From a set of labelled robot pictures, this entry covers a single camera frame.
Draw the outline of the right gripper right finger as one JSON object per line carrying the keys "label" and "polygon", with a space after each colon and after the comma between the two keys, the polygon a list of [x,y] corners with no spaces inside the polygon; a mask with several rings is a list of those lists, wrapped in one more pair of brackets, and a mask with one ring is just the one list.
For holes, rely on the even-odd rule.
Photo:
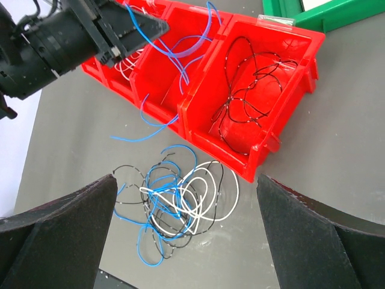
{"label": "right gripper right finger", "polygon": [[384,225],[264,174],[257,199],[280,288],[384,288]]}

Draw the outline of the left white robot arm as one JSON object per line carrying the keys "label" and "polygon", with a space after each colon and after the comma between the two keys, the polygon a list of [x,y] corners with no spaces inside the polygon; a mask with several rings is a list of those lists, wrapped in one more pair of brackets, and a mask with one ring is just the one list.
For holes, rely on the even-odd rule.
{"label": "left white robot arm", "polygon": [[18,23],[1,7],[2,118],[17,117],[6,96],[24,100],[91,57],[113,67],[169,30],[116,1],[53,1],[46,17],[35,6]]}

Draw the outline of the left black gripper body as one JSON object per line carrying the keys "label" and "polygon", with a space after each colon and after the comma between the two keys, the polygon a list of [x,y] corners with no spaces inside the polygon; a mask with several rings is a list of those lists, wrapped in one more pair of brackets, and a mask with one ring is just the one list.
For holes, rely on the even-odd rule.
{"label": "left black gripper body", "polygon": [[126,12],[116,1],[53,1],[17,24],[18,84],[50,84],[91,57],[109,67],[126,57]]}

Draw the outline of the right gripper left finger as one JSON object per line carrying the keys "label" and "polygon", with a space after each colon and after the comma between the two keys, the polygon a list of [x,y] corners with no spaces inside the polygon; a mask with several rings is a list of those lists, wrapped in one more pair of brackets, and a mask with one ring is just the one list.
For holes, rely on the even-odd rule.
{"label": "right gripper left finger", "polygon": [[109,174],[1,219],[1,288],[93,288],[116,199]]}

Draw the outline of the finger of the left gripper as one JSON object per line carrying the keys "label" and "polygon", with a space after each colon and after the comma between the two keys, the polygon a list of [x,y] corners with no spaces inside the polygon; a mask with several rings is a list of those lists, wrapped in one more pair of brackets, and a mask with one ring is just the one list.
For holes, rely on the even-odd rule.
{"label": "finger of the left gripper", "polygon": [[101,19],[112,31],[111,43],[119,57],[128,57],[170,29],[168,23],[157,17],[143,14],[115,1],[100,6]]}

